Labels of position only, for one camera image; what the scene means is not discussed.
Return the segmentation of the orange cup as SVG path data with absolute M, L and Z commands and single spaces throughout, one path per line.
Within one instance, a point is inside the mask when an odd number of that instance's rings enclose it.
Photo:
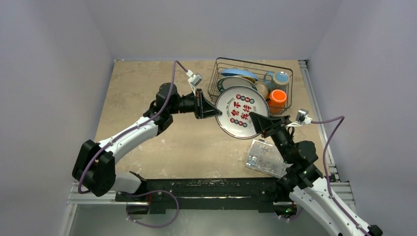
M 288 97 L 285 91 L 280 89 L 272 90 L 267 101 L 270 113 L 274 115 L 281 113 L 285 108 L 287 100 Z

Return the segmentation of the white plate red characters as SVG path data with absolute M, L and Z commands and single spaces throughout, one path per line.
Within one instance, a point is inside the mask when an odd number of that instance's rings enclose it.
M 220 93 L 215 107 L 221 111 L 216 117 L 219 127 L 237 139 L 252 139 L 258 135 L 250 113 L 267 117 L 269 107 L 262 95 L 253 88 L 233 86 Z

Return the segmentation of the beige floral bowl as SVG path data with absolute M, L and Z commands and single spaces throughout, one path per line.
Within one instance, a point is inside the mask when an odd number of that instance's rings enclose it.
M 257 91 L 259 92 L 259 94 L 261 94 L 264 99 L 268 99 L 269 90 L 268 90 L 267 84 L 265 84 L 264 82 L 261 82 L 261 81 L 256 81 L 255 82 L 255 87 L 256 87 Z

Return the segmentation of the white plate dark-green rim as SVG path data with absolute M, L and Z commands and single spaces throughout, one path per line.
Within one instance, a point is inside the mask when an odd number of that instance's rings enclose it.
M 220 92 L 235 86 L 244 86 L 257 90 L 254 83 L 238 76 L 223 77 L 217 82 L 216 86 Z

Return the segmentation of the blue butterfly mug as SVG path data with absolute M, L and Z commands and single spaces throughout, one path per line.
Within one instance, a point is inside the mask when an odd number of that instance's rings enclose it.
M 263 77 L 263 82 L 267 85 L 269 91 L 273 91 L 275 89 L 286 91 L 290 80 L 288 74 L 283 71 L 268 71 Z

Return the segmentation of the light blue plate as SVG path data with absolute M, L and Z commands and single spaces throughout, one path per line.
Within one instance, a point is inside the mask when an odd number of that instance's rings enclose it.
M 255 78 L 258 81 L 258 76 L 252 72 L 249 72 L 247 70 L 241 70 L 237 68 L 227 68 L 220 72 L 221 75 L 227 77 L 227 76 L 250 76 L 252 78 Z

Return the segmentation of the yellow green-rimmed plate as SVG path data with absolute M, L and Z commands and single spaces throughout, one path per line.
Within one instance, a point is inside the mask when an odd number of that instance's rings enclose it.
M 256 81 L 257 81 L 255 78 L 252 78 L 250 76 L 241 76 L 241 77 L 244 78 L 244 79 L 247 79 L 248 81 L 250 81 L 252 83 L 256 83 Z

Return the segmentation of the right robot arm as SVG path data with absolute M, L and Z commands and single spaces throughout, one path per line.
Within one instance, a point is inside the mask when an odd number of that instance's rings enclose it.
M 307 211 L 331 236 L 381 236 L 377 225 L 368 224 L 353 212 L 330 185 L 328 171 L 321 172 L 312 141 L 294 142 L 290 128 L 315 123 L 308 111 L 301 109 L 296 120 L 289 116 L 269 118 L 250 112 L 255 131 L 271 137 L 285 163 L 286 174 L 276 182 L 277 196 L 293 200 Z

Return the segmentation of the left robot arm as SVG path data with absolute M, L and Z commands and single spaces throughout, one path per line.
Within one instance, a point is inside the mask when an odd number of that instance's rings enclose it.
M 92 193 L 97 197 L 109 191 L 125 192 L 134 201 L 145 198 L 142 185 L 145 179 L 134 172 L 117 173 L 116 164 L 143 142 L 157 137 L 172 123 L 174 114 L 194 113 L 204 119 L 221 115 L 201 89 L 187 95 L 179 95 L 173 83 L 159 87 L 156 99 L 136 122 L 107 139 L 85 141 L 79 151 L 72 176 L 79 182 L 80 194 Z

